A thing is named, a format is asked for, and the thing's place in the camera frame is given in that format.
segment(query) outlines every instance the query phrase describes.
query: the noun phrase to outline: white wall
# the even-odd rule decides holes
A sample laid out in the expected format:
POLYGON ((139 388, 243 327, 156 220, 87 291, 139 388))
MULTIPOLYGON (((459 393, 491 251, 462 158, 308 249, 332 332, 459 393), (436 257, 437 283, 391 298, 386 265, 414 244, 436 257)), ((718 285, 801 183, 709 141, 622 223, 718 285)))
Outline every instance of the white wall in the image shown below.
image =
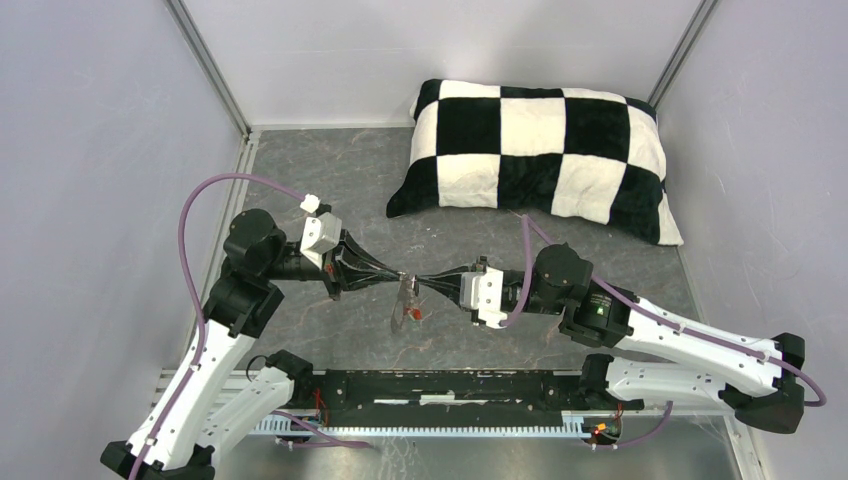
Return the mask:
POLYGON ((161 1, 2 2, 0 65, 0 477, 115 478, 188 331, 179 209, 240 138, 161 1))
POLYGON ((801 335, 805 370, 830 396, 797 434, 762 436, 775 479, 845 475, 846 20, 844 2, 722 2, 660 104, 672 209, 706 319, 801 335))
POLYGON ((410 122, 421 82, 647 98, 697 0, 187 0, 253 124, 410 122))

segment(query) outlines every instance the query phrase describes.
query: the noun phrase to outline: black and white pillow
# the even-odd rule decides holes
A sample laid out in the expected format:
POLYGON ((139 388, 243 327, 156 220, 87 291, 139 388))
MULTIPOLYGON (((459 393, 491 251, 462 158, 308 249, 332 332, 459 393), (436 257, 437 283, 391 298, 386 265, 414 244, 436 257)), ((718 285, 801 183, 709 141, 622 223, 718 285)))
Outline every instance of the black and white pillow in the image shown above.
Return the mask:
POLYGON ((431 207, 535 207, 680 245, 656 113, 579 88, 428 80, 410 110, 410 167, 389 218, 431 207))

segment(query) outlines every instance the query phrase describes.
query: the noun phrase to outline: robotic arm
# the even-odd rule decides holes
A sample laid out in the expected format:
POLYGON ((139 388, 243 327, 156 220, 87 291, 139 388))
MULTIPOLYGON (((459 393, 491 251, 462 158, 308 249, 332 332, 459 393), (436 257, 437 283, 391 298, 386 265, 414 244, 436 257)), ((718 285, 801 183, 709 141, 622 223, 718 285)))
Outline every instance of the robotic arm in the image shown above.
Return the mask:
MULTIPOLYGON (((341 228, 329 207, 322 206, 316 217, 307 218, 302 238, 296 242, 288 241, 267 212, 243 212, 232 221, 224 250, 227 258, 221 276, 203 308, 207 340, 200 361, 192 362, 198 347, 195 338, 175 377, 182 378, 191 369, 191 381, 172 382, 129 440, 110 443, 101 456, 101 462, 123 478, 130 477, 133 463, 142 456, 138 479, 211 479, 220 458, 269 412, 283 405, 303 404, 312 395, 313 384, 326 381, 313 374, 311 364, 281 351, 268 358, 247 388, 210 415, 230 372, 284 298, 272 280, 321 282, 336 300, 342 291, 411 282, 409 291, 417 293, 417 284, 432 288, 469 311, 474 323, 491 328, 502 328, 507 312, 519 304, 522 290, 529 289, 522 311, 562 316, 559 329, 574 341, 676 362, 642 363, 589 355, 579 384, 570 386, 568 395, 546 400, 552 410, 606 410, 620 402, 644 408, 646 402, 667 400, 719 404, 733 409, 740 421, 777 433, 794 432, 803 414, 804 389, 794 374, 704 341, 692 332, 763 352, 764 358, 780 358, 797 369, 804 361, 803 339, 786 333, 773 339, 742 337, 667 312, 616 288, 633 304, 679 325, 677 330, 669 329, 595 282, 592 264, 567 244, 551 245, 538 254, 529 285, 524 285, 524 272, 498 270, 488 265, 485 257, 471 265, 415 277, 365 252, 341 228), (170 413, 156 439, 151 439, 154 423, 172 400, 170 413)), ((555 381, 544 377, 529 384, 553 392, 548 385, 555 381)))

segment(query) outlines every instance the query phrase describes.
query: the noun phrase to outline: checkered pillow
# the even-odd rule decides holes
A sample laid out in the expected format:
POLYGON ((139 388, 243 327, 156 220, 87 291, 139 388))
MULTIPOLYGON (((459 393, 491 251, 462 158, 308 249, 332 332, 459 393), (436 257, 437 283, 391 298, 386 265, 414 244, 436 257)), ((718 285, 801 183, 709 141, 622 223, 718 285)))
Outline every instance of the checkered pillow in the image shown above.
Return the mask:
POLYGON ((577 88, 428 80, 410 167, 389 218, 431 207, 535 207, 660 245, 683 239, 668 208, 665 154, 647 103, 577 88))

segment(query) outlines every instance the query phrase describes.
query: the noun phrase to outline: concrete floor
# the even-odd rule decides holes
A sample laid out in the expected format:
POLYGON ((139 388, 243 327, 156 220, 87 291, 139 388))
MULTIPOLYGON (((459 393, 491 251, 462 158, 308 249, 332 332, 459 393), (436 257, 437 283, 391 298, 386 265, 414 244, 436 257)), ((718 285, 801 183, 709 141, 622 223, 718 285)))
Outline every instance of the concrete floor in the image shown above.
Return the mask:
MULTIPOLYGON (((253 173, 330 203, 366 251, 399 270, 440 272, 478 255, 496 267, 523 270, 515 212, 441 208, 386 218, 386 202, 406 173, 411 138, 411 128, 264 132, 253 173)), ((298 238, 303 228, 296 202, 266 187, 252 185, 244 208, 269 211, 289 238, 298 238)), ((592 261, 608 282, 695 318, 675 248, 579 218, 529 213, 554 239, 592 261)), ((544 246, 538 238, 534 242, 537 251, 544 246)), ((339 302, 329 300, 319 283, 279 286, 286 299, 246 358, 286 349, 318 369, 579 369, 592 351, 560 334, 553 316, 525 315, 506 330, 475 327, 468 313, 423 287, 424 320, 392 334, 396 284, 343 294, 339 302)))

